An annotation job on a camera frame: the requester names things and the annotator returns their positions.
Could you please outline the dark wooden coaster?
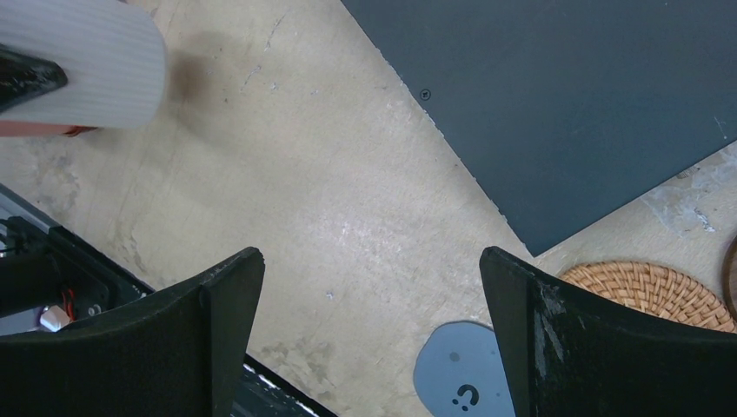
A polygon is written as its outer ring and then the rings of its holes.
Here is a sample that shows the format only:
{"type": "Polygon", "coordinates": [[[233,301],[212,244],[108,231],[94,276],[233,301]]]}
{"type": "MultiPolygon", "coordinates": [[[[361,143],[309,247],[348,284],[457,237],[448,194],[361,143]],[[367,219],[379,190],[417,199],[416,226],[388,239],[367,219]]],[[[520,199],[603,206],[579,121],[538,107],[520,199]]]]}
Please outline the dark wooden coaster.
{"type": "Polygon", "coordinates": [[[737,238],[734,237],[727,247],[727,251],[721,265],[720,277],[721,287],[725,298],[727,309],[736,320],[736,249],[737,238]]]}

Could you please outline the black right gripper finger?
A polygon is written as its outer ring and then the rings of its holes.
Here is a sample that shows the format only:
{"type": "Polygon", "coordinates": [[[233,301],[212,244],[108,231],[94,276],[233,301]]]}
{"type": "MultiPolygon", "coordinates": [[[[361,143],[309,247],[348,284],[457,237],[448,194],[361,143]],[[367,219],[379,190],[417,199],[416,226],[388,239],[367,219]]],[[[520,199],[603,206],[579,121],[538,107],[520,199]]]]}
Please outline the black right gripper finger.
{"type": "Polygon", "coordinates": [[[1,45],[1,112],[59,90],[68,84],[56,63],[1,45]]]}
{"type": "Polygon", "coordinates": [[[229,415],[263,277],[245,248],[58,332],[4,336],[2,415],[229,415]]]}
{"type": "Polygon", "coordinates": [[[624,307],[498,247],[479,268],[517,415],[735,415],[734,334],[624,307]]]}

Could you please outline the blue grey smiley coaster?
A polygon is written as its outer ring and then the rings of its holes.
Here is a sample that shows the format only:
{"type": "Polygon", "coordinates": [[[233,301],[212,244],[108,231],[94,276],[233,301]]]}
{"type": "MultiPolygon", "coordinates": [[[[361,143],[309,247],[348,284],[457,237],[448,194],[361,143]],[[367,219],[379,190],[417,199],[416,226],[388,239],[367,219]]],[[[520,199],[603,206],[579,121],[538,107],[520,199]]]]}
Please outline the blue grey smiley coaster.
{"type": "Polygon", "coordinates": [[[434,416],[514,416],[492,328],[472,321],[440,325],[415,361],[415,391],[434,416]]]}

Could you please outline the woven cork coaster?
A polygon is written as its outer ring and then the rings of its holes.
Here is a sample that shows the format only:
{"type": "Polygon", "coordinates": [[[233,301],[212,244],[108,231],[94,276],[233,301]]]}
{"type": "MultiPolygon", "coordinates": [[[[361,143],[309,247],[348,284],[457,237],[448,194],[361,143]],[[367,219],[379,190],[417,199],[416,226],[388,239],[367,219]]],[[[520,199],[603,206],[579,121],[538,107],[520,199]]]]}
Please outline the woven cork coaster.
{"type": "Polygon", "coordinates": [[[638,261],[573,266],[560,278],[645,314],[697,328],[736,332],[736,321],[715,293],[675,269],[638,261]]]}

